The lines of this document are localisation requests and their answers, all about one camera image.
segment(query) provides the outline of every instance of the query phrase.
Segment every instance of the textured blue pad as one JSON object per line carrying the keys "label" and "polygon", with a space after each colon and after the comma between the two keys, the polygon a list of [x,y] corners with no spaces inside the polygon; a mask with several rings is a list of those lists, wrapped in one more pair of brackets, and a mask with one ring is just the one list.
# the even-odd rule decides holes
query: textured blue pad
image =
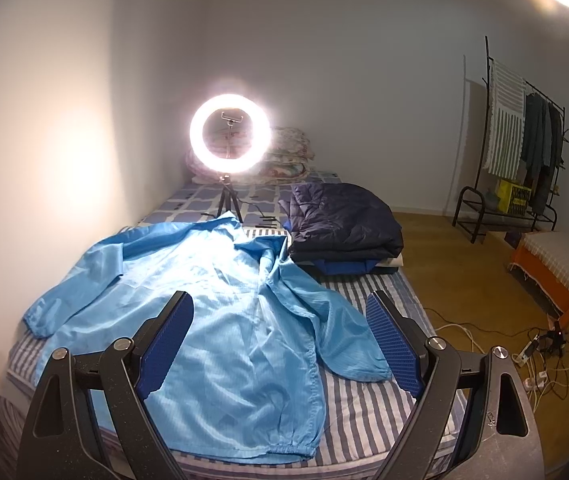
{"label": "textured blue pad", "polygon": [[398,386],[417,398],[425,385],[420,376],[420,362],[402,334],[393,322],[385,307],[375,295],[367,298],[367,323],[378,341],[380,350],[391,368]]}
{"label": "textured blue pad", "polygon": [[162,386],[193,320],[194,300],[184,293],[142,356],[140,379],[135,388],[142,400]]}

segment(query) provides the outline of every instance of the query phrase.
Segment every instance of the illuminated ring light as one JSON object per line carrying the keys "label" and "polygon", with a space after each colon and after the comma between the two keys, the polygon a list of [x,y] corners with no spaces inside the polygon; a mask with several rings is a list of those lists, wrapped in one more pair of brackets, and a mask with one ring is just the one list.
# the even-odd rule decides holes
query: illuminated ring light
{"label": "illuminated ring light", "polygon": [[[251,146],[247,153],[239,158],[220,158],[213,155],[202,138],[202,129],[209,116],[216,110],[229,108],[239,108],[249,116],[253,124]],[[271,141],[271,127],[266,114],[255,102],[241,95],[223,94],[209,99],[198,108],[191,120],[189,137],[194,153],[207,168],[219,173],[240,173],[248,170],[264,155]]]}

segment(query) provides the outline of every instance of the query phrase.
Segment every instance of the black puffer jacket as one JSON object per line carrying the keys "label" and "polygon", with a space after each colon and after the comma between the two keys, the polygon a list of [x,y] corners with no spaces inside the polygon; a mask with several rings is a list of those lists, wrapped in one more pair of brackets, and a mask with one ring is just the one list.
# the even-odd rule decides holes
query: black puffer jacket
{"label": "black puffer jacket", "polygon": [[289,220],[298,262],[383,260],[402,251],[402,228],[389,206],[354,184],[294,184]]}

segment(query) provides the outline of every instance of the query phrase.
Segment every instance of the tripod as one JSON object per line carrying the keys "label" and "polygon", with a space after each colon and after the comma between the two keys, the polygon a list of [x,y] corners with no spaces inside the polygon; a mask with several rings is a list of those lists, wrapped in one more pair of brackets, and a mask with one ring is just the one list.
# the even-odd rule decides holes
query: tripod
{"label": "tripod", "polygon": [[238,220],[242,224],[242,215],[240,214],[240,204],[238,202],[238,192],[233,189],[231,185],[231,177],[229,175],[220,176],[220,184],[222,184],[222,192],[220,193],[220,202],[218,202],[218,214],[216,218],[222,214],[222,207],[225,211],[231,211],[231,201],[233,200],[233,207]]}

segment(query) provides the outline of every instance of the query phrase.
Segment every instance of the patterned bed sheet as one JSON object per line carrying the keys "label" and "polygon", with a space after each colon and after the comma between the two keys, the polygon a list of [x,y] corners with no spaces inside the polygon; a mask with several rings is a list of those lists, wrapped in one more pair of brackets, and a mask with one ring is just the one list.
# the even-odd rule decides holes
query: patterned bed sheet
{"label": "patterned bed sheet", "polygon": [[[326,172],[314,172],[309,175],[309,180],[340,182],[335,173]],[[287,192],[290,192],[290,186],[245,186],[245,189],[238,186],[238,194],[242,200],[257,201],[266,215],[281,218],[282,222],[286,215],[277,214],[277,201],[287,197]],[[203,212],[213,210],[215,213],[219,194],[219,186],[187,184],[159,209],[145,217],[140,225],[164,221],[204,221],[209,216],[202,215]],[[264,225],[264,219],[254,213],[250,206],[251,204],[243,204],[245,224],[255,222]],[[247,226],[245,232],[249,237],[286,233],[282,229]],[[420,301],[401,270],[395,274],[322,276],[319,282],[342,294],[362,313],[365,312],[367,296],[374,290],[383,290],[404,316],[414,319],[427,335],[435,335]],[[46,340],[36,339],[28,332],[15,344],[9,355],[7,377],[28,398],[33,396],[34,370],[45,342]],[[338,480],[373,476],[398,438],[414,405],[414,399],[400,389],[395,380],[358,383],[343,379],[323,367],[321,377],[328,410],[321,444],[313,459],[282,465],[241,465],[210,460],[177,450],[173,451],[175,459],[189,478],[194,480]],[[464,412],[465,397],[458,392],[445,434],[431,466],[431,474],[437,474],[447,468]],[[106,430],[101,431],[110,451],[116,456],[121,454],[116,435]]]}

